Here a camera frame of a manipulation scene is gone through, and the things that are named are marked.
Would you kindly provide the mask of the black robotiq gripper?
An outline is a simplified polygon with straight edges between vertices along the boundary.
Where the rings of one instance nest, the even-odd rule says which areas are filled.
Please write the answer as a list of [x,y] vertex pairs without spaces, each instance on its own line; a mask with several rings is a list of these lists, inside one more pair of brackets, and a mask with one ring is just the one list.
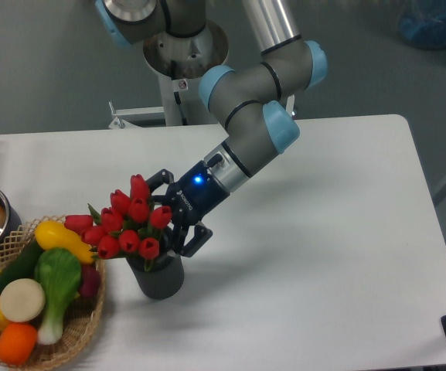
[[[146,180],[150,203],[168,205],[172,210],[171,248],[182,257],[192,257],[213,236],[213,231],[200,220],[230,196],[209,171],[204,161],[196,163],[177,182],[174,175],[161,169]],[[164,194],[155,191],[166,185]],[[193,236],[186,242],[189,226]]]

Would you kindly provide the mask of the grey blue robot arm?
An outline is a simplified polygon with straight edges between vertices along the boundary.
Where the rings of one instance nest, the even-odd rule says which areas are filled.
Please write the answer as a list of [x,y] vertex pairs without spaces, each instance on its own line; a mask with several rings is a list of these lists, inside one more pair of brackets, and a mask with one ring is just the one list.
[[95,7],[116,43],[143,43],[160,79],[167,122],[213,117],[227,134],[179,180],[160,171],[148,181],[152,189],[168,186],[157,197],[173,211],[168,249],[190,257],[212,234],[203,217],[298,138],[284,102],[325,78],[325,53],[301,37],[285,1],[243,3],[261,62],[238,72],[226,64],[226,35],[208,20],[203,1],[98,1]]

